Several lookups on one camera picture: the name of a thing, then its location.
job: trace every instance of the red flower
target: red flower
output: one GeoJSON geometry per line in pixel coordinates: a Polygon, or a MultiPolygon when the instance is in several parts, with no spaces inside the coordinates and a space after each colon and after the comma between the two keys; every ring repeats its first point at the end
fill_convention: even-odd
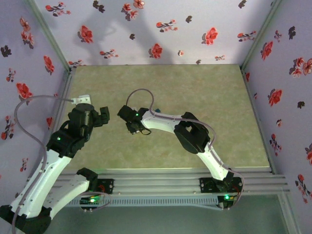
{"type": "Polygon", "coordinates": [[[50,5],[46,5],[46,6],[45,6],[45,9],[46,9],[47,11],[51,11],[51,10],[52,10],[52,7],[51,7],[50,5]]]}
{"type": "Polygon", "coordinates": [[[34,42],[34,36],[33,35],[31,35],[31,33],[29,33],[29,35],[28,35],[28,40],[29,40],[29,42],[33,45],[35,42],[34,42]]]}
{"type": "Polygon", "coordinates": [[[29,88],[27,87],[27,85],[25,83],[17,83],[16,87],[18,89],[19,95],[23,99],[27,99],[27,98],[30,98],[33,96],[33,94],[29,92],[29,88]]]}
{"type": "Polygon", "coordinates": [[[162,48],[160,47],[160,45],[158,43],[156,43],[152,47],[152,55],[154,58],[159,59],[161,53],[162,53],[162,48]]]}
{"type": "Polygon", "coordinates": [[[54,72],[54,66],[49,56],[43,56],[45,67],[51,72],[54,72]]]}
{"type": "Polygon", "coordinates": [[[276,90],[272,93],[271,97],[269,98],[270,106],[277,104],[281,100],[282,90],[276,90]]]}
{"type": "Polygon", "coordinates": [[[130,12],[130,18],[135,19],[136,16],[138,16],[137,11],[131,11],[130,12]]]}
{"type": "Polygon", "coordinates": [[[86,26],[83,25],[81,27],[80,33],[81,33],[81,37],[84,39],[84,41],[86,43],[93,42],[93,40],[92,40],[92,37],[93,37],[92,31],[89,30],[86,26]]]}
{"type": "Polygon", "coordinates": [[[308,153],[307,160],[309,160],[310,164],[312,165],[312,151],[308,153]]]}
{"type": "Polygon", "coordinates": [[[216,31],[215,28],[211,28],[210,31],[206,33],[205,39],[206,39],[206,44],[213,45],[214,39],[216,39],[216,36],[218,35],[218,32],[216,31]]]}
{"type": "Polygon", "coordinates": [[[296,68],[293,72],[292,72],[292,76],[293,77],[297,77],[299,78],[299,76],[302,74],[302,71],[300,70],[300,68],[296,68]]]}
{"type": "Polygon", "coordinates": [[[130,3],[125,3],[122,7],[125,11],[131,11],[130,3]]]}
{"type": "Polygon", "coordinates": [[[304,180],[304,177],[303,177],[303,175],[301,175],[301,174],[298,175],[298,178],[299,178],[300,181],[303,181],[303,180],[304,180]]]}
{"type": "Polygon", "coordinates": [[[263,49],[262,51],[262,59],[263,61],[265,60],[265,58],[267,56],[270,55],[270,53],[272,52],[272,46],[273,46],[273,41],[270,41],[263,49]]]}
{"type": "Polygon", "coordinates": [[[298,66],[298,67],[301,67],[301,64],[302,64],[302,63],[304,63],[303,58],[302,58],[302,57],[297,58],[297,66],[298,66]]]}
{"type": "Polygon", "coordinates": [[[51,127],[52,120],[53,120],[52,117],[47,118],[48,129],[50,129],[50,127],[51,127]]]}
{"type": "Polygon", "coordinates": [[[246,81],[249,82],[250,72],[246,73],[246,81]]]}
{"type": "Polygon", "coordinates": [[[312,58],[309,59],[307,62],[305,62],[302,66],[303,74],[306,76],[307,74],[310,74],[312,71],[312,58]]]}
{"type": "Polygon", "coordinates": [[[134,0],[133,2],[133,6],[139,9],[143,9],[144,4],[145,2],[143,2],[142,0],[134,0]]]}
{"type": "Polygon", "coordinates": [[[26,20],[24,20],[23,17],[20,18],[19,22],[20,22],[20,24],[23,27],[25,32],[28,32],[30,30],[30,26],[29,26],[28,22],[26,20]]]}
{"type": "Polygon", "coordinates": [[[21,38],[23,40],[27,40],[27,35],[26,35],[26,33],[24,31],[22,31],[22,33],[21,33],[21,38]]]}

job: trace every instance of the robotic arm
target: robotic arm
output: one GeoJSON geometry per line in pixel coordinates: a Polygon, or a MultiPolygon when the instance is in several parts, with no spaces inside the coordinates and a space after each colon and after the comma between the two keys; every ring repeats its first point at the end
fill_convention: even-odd
{"type": "Polygon", "coordinates": [[[39,180],[33,183],[41,171],[43,160],[19,196],[10,205],[0,207],[0,217],[12,224],[22,197],[32,187],[15,222],[15,226],[26,234],[44,233],[53,217],[68,202],[85,191],[94,191],[97,185],[98,175],[82,168],[68,184],[48,195],[66,165],[89,141],[93,128],[107,124],[110,119],[108,107],[100,108],[99,115],[91,105],[90,98],[79,97],[80,103],[68,114],[69,120],[50,137],[46,165],[39,180]]]}
{"type": "Polygon", "coordinates": [[[199,123],[176,120],[198,120],[192,113],[185,112],[181,116],[157,113],[155,116],[147,108],[140,108],[136,111],[124,105],[118,116],[126,121],[126,126],[131,134],[144,130],[151,132],[150,129],[159,129],[175,134],[185,150],[200,157],[211,172],[219,190],[227,191],[234,174],[222,166],[223,162],[214,148],[209,147],[210,138],[207,128],[199,123]]]}

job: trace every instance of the table surface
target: table surface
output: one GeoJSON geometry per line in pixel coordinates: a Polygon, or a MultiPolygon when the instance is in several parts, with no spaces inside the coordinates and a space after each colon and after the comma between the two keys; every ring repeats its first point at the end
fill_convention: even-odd
{"type": "MultiPolygon", "coordinates": [[[[77,68],[68,97],[89,94],[97,111],[109,107],[110,121],[93,130],[66,169],[205,168],[171,133],[128,132],[117,113],[138,88],[154,94],[153,109],[170,115],[191,112],[211,125],[217,135],[214,149],[230,167],[269,167],[238,65],[123,65],[77,68]]],[[[149,93],[139,91],[129,106],[148,108],[151,100],[149,93]]],[[[63,121],[73,107],[66,105],[63,121]]]]}

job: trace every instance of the floral wallpaper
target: floral wallpaper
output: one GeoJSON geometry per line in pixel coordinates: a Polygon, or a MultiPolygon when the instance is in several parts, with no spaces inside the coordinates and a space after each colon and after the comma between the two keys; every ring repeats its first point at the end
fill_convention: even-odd
{"type": "MultiPolygon", "coordinates": [[[[0,38],[0,205],[7,205],[41,160],[39,145],[16,127],[14,109],[26,98],[57,96],[65,69],[22,0],[10,1],[0,14],[6,19],[0,25],[5,32],[0,38]]],[[[53,100],[31,100],[20,107],[18,117],[26,130],[46,142],[55,107],[53,100]]],[[[4,225],[1,233],[8,233],[10,225],[4,225]]]]}
{"type": "Polygon", "coordinates": [[[33,1],[70,66],[242,64],[273,2],[33,1]]]}
{"type": "Polygon", "coordinates": [[[287,177],[303,234],[312,230],[311,14],[309,0],[282,1],[244,69],[265,143],[277,172],[287,177]]]}

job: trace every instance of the cable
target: cable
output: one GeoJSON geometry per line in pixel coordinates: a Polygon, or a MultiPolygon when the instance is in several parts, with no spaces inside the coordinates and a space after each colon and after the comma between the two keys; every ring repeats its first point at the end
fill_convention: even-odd
{"type": "Polygon", "coordinates": [[[112,203],[113,201],[113,197],[107,193],[104,193],[104,192],[84,192],[84,193],[81,193],[80,195],[98,195],[98,194],[101,194],[101,195],[108,195],[110,200],[109,202],[107,202],[106,204],[100,206],[100,207],[97,207],[97,208],[94,208],[94,209],[91,209],[91,210],[87,210],[87,209],[84,209],[84,211],[95,211],[95,210],[99,210],[99,209],[103,209],[105,206],[109,205],[112,203]]]}
{"type": "MultiPolygon", "coordinates": [[[[172,118],[172,117],[165,117],[165,116],[159,116],[159,115],[157,115],[156,112],[153,112],[153,111],[152,111],[152,107],[153,107],[153,104],[154,104],[154,95],[153,95],[153,93],[152,93],[150,90],[144,89],[144,88],[140,88],[140,89],[136,89],[136,90],[132,91],[132,92],[129,94],[129,96],[127,97],[126,106],[128,105],[128,102],[129,102],[130,97],[131,97],[135,92],[140,91],[140,90],[147,91],[147,92],[149,92],[150,95],[152,96],[152,103],[151,103],[151,105],[150,105],[149,111],[150,111],[150,113],[151,113],[153,116],[158,117],[158,118],[168,119],[168,120],[188,121],[188,122],[199,123],[199,124],[201,124],[201,125],[203,125],[203,126],[208,127],[208,128],[212,131],[212,133],[213,133],[213,135],[214,135],[214,137],[213,137],[211,143],[208,145],[209,150],[211,150],[211,147],[212,147],[212,145],[213,145],[213,143],[214,143],[214,141],[215,141],[215,139],[216,139],[216,133],[215,133],[214,129],[213,129],[210,125],[208,125],[208,124],[206,124],[206,123],[204,123],[204,122],[201,122],[201,121],[199,121],[199,120],[195,120],[195,119],[188,119],[188,118],[172,118]]],[[[233,206],[234,206],[234,205],[240,200],[240,198],[241,198],[241,196],[242,196],[242,193],[243,193],[243,191],[244,191],[244,184],[245,184],[244,177],[243,177],[242,174],[240,174],[240,173],[238,173],[238,172],[236,172],[236,171],[234,171],[234,170],[228,168],[227,166],[225,166],[224,163],[222,163],[222,162],[217,158],[217,156],[214,154],[213,151],[211,151],[211,153],[212,153],[212,156],[214,157],[214,159],[218,162],[218,164],[219,164],[222,168],[224,168],[225,170],[227,170],[227,171],[229,171],[229,172],[232,172],[233,174],[239,175],[239,177],[241,177],[241,179],[242,179],[242,192],[239,194],[239,196],[238,196],[236,202],[233,204],[233,206]]]]}
{"type": "Polygon", "coordinates": [[[20,202],[19,202],[19,205],[15,211],[15,214],[13,216],[13,220],[12,220],[12,233],[13,234],[16,234],[16,230],[15,230],[15,222],[16,222],[16,219],[18,217],[18,214],[20,212],[20,208],[21,206],[23,205],[26,197],[28,196],[28,194],[30,193],[30,191],[32,190],[32,188],[34,187],[34,185],[37,183],[37,181],[39,180],[43,170],[44,170],[44,167],[46,165],[46,161],[47,161],[47,152],[46,152],[46,148],[45,148],[45,145],[37,138],[35,137],[34,135],[32,135],[31,133],[29,133],[26,129],[24,129],[20,122],[19,122],[19,119],[18,119],[18,109],[20,108],[20,106],[22,104],[24,104],[25,102],[27,101],[30,101],[30,100],[33,100],[33,99],[37,99],[37,98],[52,98],[52,99],[58,99],[58,100],[63,100],[63,101],[69,101],[69,102],[73,102],[72,100],[70,99],[65,99],[65,98],[60,98],[60,97],[55,97],[55,96],[48,96],[48,95],[39,95],[39,96],[34,96],[34,97],[30,97],[30,98],[27,98],[27,99],[24,99],[23,101],[21,101],[16,107],[15,107],[15,110],[14,110],[14,118],[15,118],[15,122],[16,124],[21,128],[21,130],[26,133],[28,136],[30,136],[32,139],[34,139],[43,149],[43,164],[41,166],[41,170],[39,171],[38,175],[36,176],[35,180],[33,181],[33,183],[29,186],[29,188],[26,190],[26,192],[24,193],[23,197],[21,198],[20,202]]]}

